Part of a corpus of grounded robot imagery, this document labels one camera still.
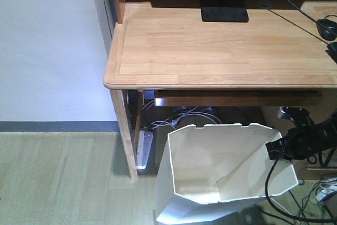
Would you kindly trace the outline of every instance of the desk top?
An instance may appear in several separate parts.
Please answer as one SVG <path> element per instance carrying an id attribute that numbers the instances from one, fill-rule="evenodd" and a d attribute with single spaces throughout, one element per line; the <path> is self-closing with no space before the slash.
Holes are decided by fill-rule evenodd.
<path id="1" fill-rule="evenodd" d="M 199 8 L 186 8 L 197 0 L 129 0 L 123 23 L 115 26 L 104 85 L 337 89 L 337 64 L 312 21 L 279 4 L 285 0 L 271 0 L 271 11 L 257 8 L 259 0 L 245 1 L 248 23 L 206 23 Z M 336 14 L 337 0 L 305 0 L 301 9 L 323 18 Z"/>

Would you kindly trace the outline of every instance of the white power strip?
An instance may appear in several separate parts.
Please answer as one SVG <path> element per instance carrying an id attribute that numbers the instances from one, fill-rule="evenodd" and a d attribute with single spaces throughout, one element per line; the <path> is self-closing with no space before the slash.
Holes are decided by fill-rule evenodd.
<path id="1" fill-rule="evenodd" d="M 323 189 L 319 194 L 317 194 L 316 199 L 318 200 L 318 202 L 320 202 L 336 193 L 337 193 L 337 186 L 332 185 L 329 187 L 329 190 Z"/>
<path id="2" fill-rule="evenodd" d="M 152 132 L 144 130 L 139 131 L 136 161 L 137 169 L 144 170 L 146 168 L 148 156 L 150 155 L 152 139 Z"/>

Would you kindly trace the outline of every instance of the floor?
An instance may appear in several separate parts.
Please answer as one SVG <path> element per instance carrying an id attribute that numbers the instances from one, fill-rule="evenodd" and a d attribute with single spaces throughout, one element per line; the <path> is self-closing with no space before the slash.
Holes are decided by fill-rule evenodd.
<path id="1" fill-rule="evenodd" d="M 118 133 L 0 133 L 1 225 L 159 225 L 155 180 L 150 174 L 130 179 Z M 294 189 L 299 201 L 312 184 Z M 277 200 L 297 213 L 288 193 Z M 265 201 L 262 206 L 271 211 Z M 313 199 L 306 215 L 326 217 Z M 252 207 L 193 224 L 285 223 Z"/>

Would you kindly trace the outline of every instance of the monitor base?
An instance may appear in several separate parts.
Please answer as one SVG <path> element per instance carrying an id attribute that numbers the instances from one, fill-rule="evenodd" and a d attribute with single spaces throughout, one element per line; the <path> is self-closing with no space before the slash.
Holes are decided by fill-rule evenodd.
<path id="1" fill-rule="evenodd" d="M 248 22 L 244 0 L 200 0 L 204 22 Z"/>

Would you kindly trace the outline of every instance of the white trash can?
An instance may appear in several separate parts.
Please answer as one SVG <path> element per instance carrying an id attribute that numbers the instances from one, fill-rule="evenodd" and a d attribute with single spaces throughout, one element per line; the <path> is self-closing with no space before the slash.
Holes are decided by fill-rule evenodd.
<path id="1" fill-rule="evenodd" d="M 257 123 L 188 125 L 169 133 L 156 181 L 157 221 L 211 221 L 264 200 L 265 179 L 274 163 L 265 143 L 279 138 L 279 131 Z M 297 184 L 291 162 L 280 160 L 269 195 Z"/>

